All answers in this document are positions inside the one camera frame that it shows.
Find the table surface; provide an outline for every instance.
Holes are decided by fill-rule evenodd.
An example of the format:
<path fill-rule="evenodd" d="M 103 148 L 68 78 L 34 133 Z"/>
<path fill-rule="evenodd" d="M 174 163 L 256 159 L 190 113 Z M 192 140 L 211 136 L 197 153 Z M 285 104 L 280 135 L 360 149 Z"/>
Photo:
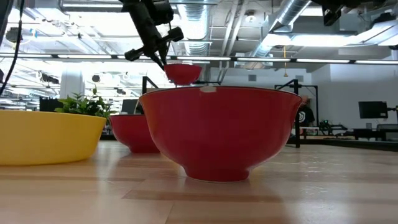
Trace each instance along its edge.
<path fill-rule="evenodd" d="M 102 141 L 87 161 L 0 167 L 2 224 L 398 223 L 398 154 L 285 147 L 250 178 L 212 184 L 162 155 Z"/>

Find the ceiling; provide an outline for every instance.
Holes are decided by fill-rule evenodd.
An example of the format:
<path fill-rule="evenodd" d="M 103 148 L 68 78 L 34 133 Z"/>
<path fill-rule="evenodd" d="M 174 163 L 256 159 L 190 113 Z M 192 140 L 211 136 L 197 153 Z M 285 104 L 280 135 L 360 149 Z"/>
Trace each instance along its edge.
<path fill-rule="evenodd" d="M 88 3 L 92 1 L 69 0 L 67 3 Z M 95 1 L 96 4 L 116 3 L 115 1 Z M 234 26 L 237 29 L 237 20 L 240 16 L 240 9 L 243 1 L 235 0 L 217 0 L 207 1 L 208 12 L 208 35 L 205 39 L 199 42 L 204 42 L 209 45 L 208 55 L 220 56 L 223 48 L 223 41 L 226 36 L 228 21 L 235 20 Z M 238 2 L 237 13 L 232 16 L 231 8 L 233 4 Z M 383 7 L 394 8 L 394 2 L 388 1 Z M 253 10 L 255 20 L 246 21 L 246 16 L 243 16 L 242 23 L 238 27 L 239 32 L 235 38 L 231 55 L 236 53 L 252 52 L 262 41 L 262 27 L 266 16 L 273 15 L 280 8 L 280 0 L 251 0 L 246 6 L 246 10 Z M 336 26 L 324 27 L 322 20 L 322 10 L 317 4 L 312 3 L 304 10 L 302 15 L 294 23 L 292 33 L 289 35 L 298 34 L 341 34 L 356 35 L 360 32 L 363 26 L 369 25 L 368 17 L 358 16 L 360 10 L 353 10 L 350 14 L 343 15 Z M 34 7 L 33 9 L 26 9 L 24 11 L 23 20 L 23 41 L 21 42 L 20 53 L 27 54 L 113 54 L 122 55 L 124 52 L 131 49 L 138 49 L 142 46 L 142 42 L 134 27 L 134 24 L 126 13 L 116 12 L 115 9 L 102 9 L 96 7 L 95 10 L 90 11 L 61 11 L 56 5 L 46 5 L 45 7 Z M 9 24 L 7 29 L 17 27 L 19 20 L 19 11 L 14 8 L 9 16 Z M 197 27 L 187 28 L 184 25 L 184 20 L 176 14 L 174 20 L 171 22 L 172 27 L 182 26 L 183 32 L 191 32 L 198 29 Z M 166 35 L 169 30 L 168 25 L 158 26 L 158 30 L 162 35 Z M 169 55 L 186 55 L 185 43 L 189 40 L 182 40 L 178 43 L 173 43 Z M 0 52 L 13 52 L 14 44 L 4 38 Z M 391 54 L 391 51 L 386 46 L 366 45 L 360 47 L 311 47 L 299 45 L 275 46 L 269 52 L 273 57 L 295 57 L 295 58 L 335 58 L 335 59 L 381 59 Z M 22 60 L 17 61 L 12 78 L 9 83 L 17 86 L 37 86 L 37 88 L 15 88 L 9 91 L 9 96 L 15 95 L 24 96 L 57 96 L 59 85 L 53 85 L 53 88 L 43 88 L 40 86 L 47 86 L 40 80 L 40 73 L 50 75 L 54 78 L 61 79 L 62 67 L 65 65 L 71 66 L 68 60 L 53 61 L 53 60 Z M 109 98 L 135 98 L 139 96 L 142 76 L 149 76 L 158 86 L 162 88 L 170 88 L 171 84 L 164 72 L 152 63 L 143 62 L 82 62 L 86 68 L 84 75 L 86 78 L 86 86 L 93 88 L 94 83 L 91 81 L 93 75 L 100 75 L 101 82 L 95 83 L 98 87 L 118 86 L 123 87 L 137 87 L 136 90 L 129 90 L 126 95 L 117 94 L 114 90 L 100 90 L 99 94 L 109 96 Z M 10 58 L 0 57 L 0 68 L 8 71 L 11 65 Z M 218 63 L 211 63 L 208 66 L 218 67 Z M 311 72 L 319 65 L 299 64 L 293 63 L 289 68 L 306 68 Z M 283 63 L 274 63 L 266 69 L 279 69 L 284 67 Z"/>

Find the computer screen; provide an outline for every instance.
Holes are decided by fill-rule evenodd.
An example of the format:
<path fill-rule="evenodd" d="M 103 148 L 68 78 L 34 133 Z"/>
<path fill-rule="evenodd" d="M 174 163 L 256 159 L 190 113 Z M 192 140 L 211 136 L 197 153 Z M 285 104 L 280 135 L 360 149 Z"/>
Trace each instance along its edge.
<path fill-rule="evenodd" d="M 388 118 L 387 103 L 385 101 L 359 102 L 359 116 L 361 119 Z"/>

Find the ventilation duct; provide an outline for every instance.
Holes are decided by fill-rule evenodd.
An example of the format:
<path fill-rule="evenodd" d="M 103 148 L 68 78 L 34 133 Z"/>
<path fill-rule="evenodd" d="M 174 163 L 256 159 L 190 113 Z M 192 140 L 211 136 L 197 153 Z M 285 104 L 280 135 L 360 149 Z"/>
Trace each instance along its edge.
<path fill-rule="evenodd" d="M 267 45 L 266 37 L 269 32 L 281 30 L 289 32 L 292 25 L 301 15 L 305 8 L 311 4 L 309 0 L 284 0 L 280 5 L 280 9 L 273 15 L 267 16 L 264 21 L 263 33 L 266 34 L 262 42 L 253 50 L 252 57 L 265 57 L 271 51 L 273 46 Z M 258 68 L 258 62 L 249 62 L 243 67 L 246 69 Z"/>
<path fill-rule="evenodd" d="M 207 38 L 209 27 L 209 7 L 201 4 L 179 4 L 177 9 L 182 20 L 182 29 L 188 40 L 203 40 Z M 187 55 L 208 55 L 208 44 L 201 42 L 186 42 Z"/>

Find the red bowl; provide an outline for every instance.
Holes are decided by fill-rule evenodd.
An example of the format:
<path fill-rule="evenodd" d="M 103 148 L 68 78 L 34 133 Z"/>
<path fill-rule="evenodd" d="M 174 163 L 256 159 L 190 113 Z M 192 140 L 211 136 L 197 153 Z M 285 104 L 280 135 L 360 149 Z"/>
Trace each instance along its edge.
<path fill-rule="evenodd" d="M 176 85 L 189 85 L 196 81 L 201 72 L 201 67 L 187 64 L 169 64 L 164 66 L 167 78 Z"/>
<path fill-rule="evenodd" d="M 109 119 L 115 138 L 132 153 L 159 153 L 150 136 L 145 115 L 113 115 Z"/>
<path fill-rule="evenodd" d="M 231 86 L 175 88 L 140 97 L 158 149 L 194 179 L 244 180 L 287 142 L 301 97 Z"/>

